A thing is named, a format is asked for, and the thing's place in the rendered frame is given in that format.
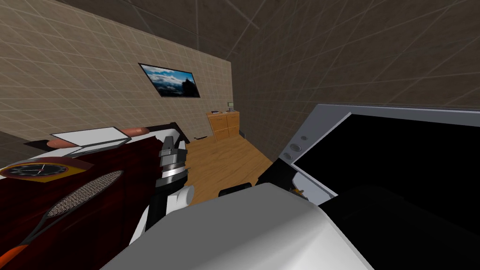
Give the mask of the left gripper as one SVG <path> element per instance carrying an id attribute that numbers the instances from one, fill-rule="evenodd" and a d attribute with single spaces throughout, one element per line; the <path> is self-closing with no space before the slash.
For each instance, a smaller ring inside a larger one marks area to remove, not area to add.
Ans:
<path id="1" fill-rule="evenodd" d="M 160 151 L 160 166 L 167 168 L 179 168 L 185 166 L 188 151 L 186 142 L 178 141 L 174 148 L 174 137 L 166 136 L 163 141 L 163 150 Z"/>

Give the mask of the wooden dresser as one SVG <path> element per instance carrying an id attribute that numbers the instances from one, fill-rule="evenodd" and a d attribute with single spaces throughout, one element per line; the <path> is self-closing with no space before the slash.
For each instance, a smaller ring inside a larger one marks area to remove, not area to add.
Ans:
<path id="1" fill-rule="evenodd" d="M 240 132 L 240 112 L 234 109 L 233 102 L 227 102 L 227 111 L 206 112 L 216 141 L 238 135 Z"/>

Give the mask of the framed sky picture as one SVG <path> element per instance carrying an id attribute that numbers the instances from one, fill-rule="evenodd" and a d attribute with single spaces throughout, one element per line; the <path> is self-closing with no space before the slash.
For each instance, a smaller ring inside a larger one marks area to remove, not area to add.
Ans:
<path id="1" fill-rule="evenodd" d="M 193 74 L 154 65 L 138 64 L 161 97 L 199 98 Z"/>

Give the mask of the bed with dark red blanket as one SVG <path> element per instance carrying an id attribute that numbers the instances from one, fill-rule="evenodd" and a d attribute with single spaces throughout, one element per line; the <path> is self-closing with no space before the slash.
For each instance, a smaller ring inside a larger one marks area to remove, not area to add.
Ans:
<path id="1" fill-rule="evenodd" d="M 0 270 L 100 270 L 126 248 L 161 177 L 159 152 L 166 136 L 186 141 L 171 123 L 150 128 L 116 149 L 81 156 L 85 172 L 46 183 L 0 180 L 0 255 L 15 248 L 57 201 L 88 181 L 113 171 L 123 175 L 65 218 L 48 219 L 47 230 Z"/>

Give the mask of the tennis racket with orange grip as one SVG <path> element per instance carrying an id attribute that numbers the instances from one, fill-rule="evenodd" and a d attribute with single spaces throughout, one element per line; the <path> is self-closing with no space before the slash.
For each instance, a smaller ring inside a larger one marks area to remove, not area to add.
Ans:
<path id="1" fill-rule="evenodd" d="M 13 258 L 19 255 L 34 239 L 43 234 L 49 228 L 59 223 L 67 215 L 83 206 L 88 201 L 112 186 L 122 175 L 123 170 L 116 170 L 91 180 L 76 190 L 72 191 L 57 201 L 48 211 L 44 213 L 36 227 L 22 240 L 22 242 L 11 250 L 0 256 L 0 269 L 2 269 Z"/>

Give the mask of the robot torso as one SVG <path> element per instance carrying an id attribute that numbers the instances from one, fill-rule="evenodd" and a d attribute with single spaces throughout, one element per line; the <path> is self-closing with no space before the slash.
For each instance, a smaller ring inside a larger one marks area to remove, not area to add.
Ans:
<path id="1" fill-rule="evenodd" d="M 101 270 L 374 270 L 318 206 L 270 183 L 159 220 Z"/>

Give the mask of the round black clock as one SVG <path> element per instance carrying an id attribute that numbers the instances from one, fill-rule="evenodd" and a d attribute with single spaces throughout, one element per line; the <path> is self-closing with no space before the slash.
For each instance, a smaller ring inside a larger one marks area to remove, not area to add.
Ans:
<path id="1" fill-rule="evenodd" d="M 0 170 L 5 178 L 46 183 L 85 172 L 94 164 L 72 157 L 39 157 L 22 160 Z"/>

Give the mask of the grey appliance with black door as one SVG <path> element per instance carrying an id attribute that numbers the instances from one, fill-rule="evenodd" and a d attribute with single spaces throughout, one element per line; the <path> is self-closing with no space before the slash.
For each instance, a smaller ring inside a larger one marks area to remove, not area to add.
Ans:
<path id="1" fill-rule="evenodd" d="M 480 111 L 318 104 L 279 158 L 326 193 L 379 186 L 480 234 Z"/>

